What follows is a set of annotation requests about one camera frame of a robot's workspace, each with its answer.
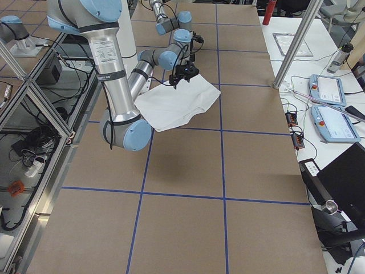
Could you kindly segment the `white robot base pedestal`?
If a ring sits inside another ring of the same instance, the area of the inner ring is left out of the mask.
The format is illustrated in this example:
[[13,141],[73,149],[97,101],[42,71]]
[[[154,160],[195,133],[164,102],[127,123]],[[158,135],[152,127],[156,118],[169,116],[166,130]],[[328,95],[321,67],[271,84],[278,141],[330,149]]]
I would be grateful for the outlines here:
[[119,30],[117,32],[117,41],[127,73],[132,99],[135,100],[138,95],[148,91],[151,84],[149,77],[152,75],[153,70],[146,70],[138,66],[137,50],[128,4],[127,1],[121,1],[121,4],[122,12],[118,19]]

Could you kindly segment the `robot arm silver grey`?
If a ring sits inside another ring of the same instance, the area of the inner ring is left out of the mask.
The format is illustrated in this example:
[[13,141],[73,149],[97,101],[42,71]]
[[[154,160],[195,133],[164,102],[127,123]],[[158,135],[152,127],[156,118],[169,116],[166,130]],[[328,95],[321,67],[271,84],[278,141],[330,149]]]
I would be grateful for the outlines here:
[[190,33],[191,42],[190,42],[190,61],[195,61],[195,53],[193,53],[194,41],[193,38],[196,35],[196,32],[192,29],[192,15],[190,11],[181,11],[174,17],[169,17],[165,10],[164,6],[169,7],[161,0],[150,0],[148,1],[150,8],[155,14],[156,17],[156,30],[159,35],[164,35],[173,30],[177,29],[186,29]]
[[142,51],[138,63],[127,74],[117,41],[118,20],[122,14],[121,1],[48,1],[48,24],[60,32],[81,35],[88,40],[99,83],[104,90],[108,108],[100,121],[100,133],[110,147],[128,151],[143,149],[151,138],[151,126],[141,118],[135,100],[160,66],[171,71],[169,86],[180,80],[189,81],[199,73],[192,52],[192,16],[181,11],[169,18],[162,1],[150,1],[160,34],[173,32],[168,47]]

